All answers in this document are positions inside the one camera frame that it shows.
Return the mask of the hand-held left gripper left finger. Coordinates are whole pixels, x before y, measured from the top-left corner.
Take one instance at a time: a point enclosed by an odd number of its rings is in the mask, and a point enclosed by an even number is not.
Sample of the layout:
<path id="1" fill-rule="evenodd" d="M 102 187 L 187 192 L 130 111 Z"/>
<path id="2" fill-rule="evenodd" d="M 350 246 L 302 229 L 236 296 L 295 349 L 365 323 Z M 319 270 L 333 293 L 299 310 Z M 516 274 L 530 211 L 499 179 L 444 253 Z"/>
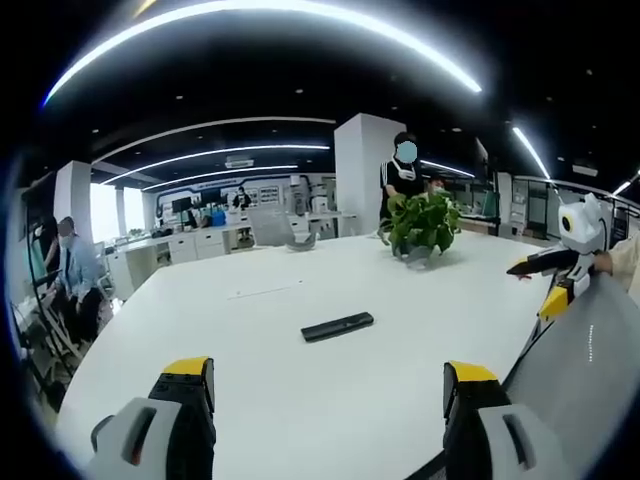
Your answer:
<path id="1" fill-rule="evenodd" d="M 146 397 L 130 400 L 91 432 L 89 479 L 210 479 L 216 429 L 214 361 L 165 367 Z"/>

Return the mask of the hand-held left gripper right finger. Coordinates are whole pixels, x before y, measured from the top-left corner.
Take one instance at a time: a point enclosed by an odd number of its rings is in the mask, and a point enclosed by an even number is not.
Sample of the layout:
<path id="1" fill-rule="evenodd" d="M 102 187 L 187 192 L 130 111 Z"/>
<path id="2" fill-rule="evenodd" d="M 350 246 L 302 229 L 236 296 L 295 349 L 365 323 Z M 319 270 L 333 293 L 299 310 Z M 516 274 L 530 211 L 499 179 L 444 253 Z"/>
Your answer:
<path id="1" fill-rule="evenodd" d="M 561 479 L 555 434 L 513 403 L 486 367 L 443 366 L 443 454 L 448 479 Z"/>

